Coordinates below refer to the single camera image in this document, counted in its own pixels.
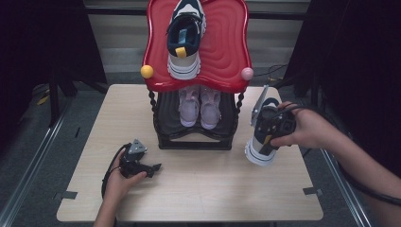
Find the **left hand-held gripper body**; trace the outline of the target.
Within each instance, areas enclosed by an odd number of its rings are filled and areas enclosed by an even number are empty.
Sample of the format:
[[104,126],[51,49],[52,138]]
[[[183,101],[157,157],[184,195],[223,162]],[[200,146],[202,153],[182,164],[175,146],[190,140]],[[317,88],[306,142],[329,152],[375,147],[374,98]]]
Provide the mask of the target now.
[[124,145],[123,150],[124,152],[120,157],[119,167],[121,174],[125,178],[129,178],[140,172],[149,172],[150,166],[140,163],[147,148],[138,139]]

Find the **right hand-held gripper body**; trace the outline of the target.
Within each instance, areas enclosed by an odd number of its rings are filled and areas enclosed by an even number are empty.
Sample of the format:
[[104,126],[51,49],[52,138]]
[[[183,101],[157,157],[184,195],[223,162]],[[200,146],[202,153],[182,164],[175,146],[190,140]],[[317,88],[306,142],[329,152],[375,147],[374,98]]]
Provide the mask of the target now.
[[293,133],[296,126],[290,110],[279,108],[278,99],[267,97],[268,90],[265,85],[252,110],[253,142],[259,145],[269,145],[272,139]]

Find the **navy and white sneaker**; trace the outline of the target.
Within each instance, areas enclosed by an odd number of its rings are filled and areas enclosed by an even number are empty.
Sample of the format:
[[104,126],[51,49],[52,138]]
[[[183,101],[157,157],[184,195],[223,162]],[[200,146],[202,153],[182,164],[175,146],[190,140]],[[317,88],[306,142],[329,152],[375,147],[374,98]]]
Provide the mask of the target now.
[[265,156],[259,153],[259,150],[264,145],[259,145],[253,142],[253,137],[247,142],[245,147],[245,154],[248,160],[254,164],[259,166],[268,166],[274,159],[276,151],[274,151],[271,155]]
[[171,77],[189,80],[201,69],[199,49],[206,31],[200,0],[180,0],[166,30],[167,71]]

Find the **red and black shoe rack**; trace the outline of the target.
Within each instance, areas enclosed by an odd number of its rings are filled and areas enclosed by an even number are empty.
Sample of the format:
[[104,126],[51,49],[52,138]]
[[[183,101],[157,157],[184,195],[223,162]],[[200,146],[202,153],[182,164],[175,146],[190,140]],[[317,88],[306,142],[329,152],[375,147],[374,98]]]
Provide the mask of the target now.
[[[149,0],[148,44],[141,75],[148,87],[153,125],[161,149],[228,150],[237,129],[243,94],[253,77],[246,34],[249,19],[244,0],[200,0],[206,31],[200,41],[200,72],[180,80],[167,71],[166,30],[180,0]],[[179,113],[179,90],[199,85],[200,111],[192,127]],[[201,125],[201,86],[220,91],[221,119],[211,130]]]

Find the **person's left hand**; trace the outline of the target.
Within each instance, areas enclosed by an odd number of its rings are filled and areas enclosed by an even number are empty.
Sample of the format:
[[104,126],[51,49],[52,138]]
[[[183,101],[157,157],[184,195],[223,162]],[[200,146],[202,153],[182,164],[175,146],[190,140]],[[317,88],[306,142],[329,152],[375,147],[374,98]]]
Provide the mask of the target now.
[[105,197],[122,197],[124,198],[130,189],[141,180],[146,178],[146,172],[140,172],[129,178],[125,178],[119,168],[120,157],[123,151],[120,151],[116,160],[113,162],[112,169],[109,171],[109,179],[106,184]]

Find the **person's right hand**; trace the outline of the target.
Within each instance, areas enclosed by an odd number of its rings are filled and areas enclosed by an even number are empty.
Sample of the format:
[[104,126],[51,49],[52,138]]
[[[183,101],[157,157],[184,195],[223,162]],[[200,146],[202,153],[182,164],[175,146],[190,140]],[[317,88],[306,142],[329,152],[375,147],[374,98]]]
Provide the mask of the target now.
[[300,145],[307,148],[330,148],[340,132],[318,113],[300,108],[289,101],[278,106],[279,109],[291,109],[295,116],[296,129],[293,133],[271,140],[276,147]]

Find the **black metal stand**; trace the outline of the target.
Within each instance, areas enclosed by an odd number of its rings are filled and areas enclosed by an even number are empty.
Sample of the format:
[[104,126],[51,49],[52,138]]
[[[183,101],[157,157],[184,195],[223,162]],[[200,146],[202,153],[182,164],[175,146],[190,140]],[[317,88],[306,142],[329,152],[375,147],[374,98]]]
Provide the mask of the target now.
[[49,98],[50,98],[49,126],[53,127],[60,117],[58,77],[55,71],[52,71],[49,79]]
[[311,83],[311,97],[310,102],[313,106],[317,107],[319,101],[319,77],[316,73],[312,76]]

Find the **grey tape strip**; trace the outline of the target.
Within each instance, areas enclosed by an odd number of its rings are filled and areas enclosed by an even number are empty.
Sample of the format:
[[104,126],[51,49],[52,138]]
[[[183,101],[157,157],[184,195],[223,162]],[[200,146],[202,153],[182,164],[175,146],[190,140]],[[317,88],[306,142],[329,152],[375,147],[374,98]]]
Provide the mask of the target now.
[[63,192],[56,193],[54,195],[53,199],[57,200],[57,201],[62,201],[64,199],[74,200],[76,198],[77,194],[78,193],[74,192],[74,191],[63,191]]
[[303,189],[305,195],[316,195],[317,197],[323,194],[323,191],[320,188],[315,187],[307,187]]

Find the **dark curtain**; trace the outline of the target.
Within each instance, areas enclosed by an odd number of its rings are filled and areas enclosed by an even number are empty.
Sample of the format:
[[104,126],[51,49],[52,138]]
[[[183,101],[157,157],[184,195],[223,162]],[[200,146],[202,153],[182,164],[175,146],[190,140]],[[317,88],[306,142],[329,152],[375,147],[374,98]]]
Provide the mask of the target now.
[[39,84],[107,81],[83,0],[0,0],[0,157]]
[[322,88],[357,143],[401,177],[401,0],[310,0],[285,78]]

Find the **aluminium floor rail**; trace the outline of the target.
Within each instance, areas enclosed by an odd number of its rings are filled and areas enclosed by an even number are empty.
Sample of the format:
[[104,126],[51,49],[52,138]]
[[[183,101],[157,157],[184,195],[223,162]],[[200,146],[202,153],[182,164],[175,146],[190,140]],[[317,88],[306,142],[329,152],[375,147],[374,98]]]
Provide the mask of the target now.
[[35,131],[35,134],[40,136],[38,139],[39,145],[23,147],[23,153],[17,158],[14,158],[11,162],[11,167],[5,170],[5,173],[10,175],[14,175],[18,169],[22,169],[24,172],[20,178],[14,178],[18,181],[18,184],[13,189],[3,209],[0,211],[0,227],[10,227],[15,220],[26,198],[27,192],[38,174],[39,168],[44,162],[54,139],[60,131],[64,116],[68,112],[72,102],[73,98],[67,97],[61,103],[60,112],[51,113],[51,119],[46,125],[44,134]]
[[359,196],[357,190],[346,180],[334,156],[324,148],[320,148],[320,153],[357,227],[374,227],[374,221],[369,217],[368,210],[363,204],[363,200]]

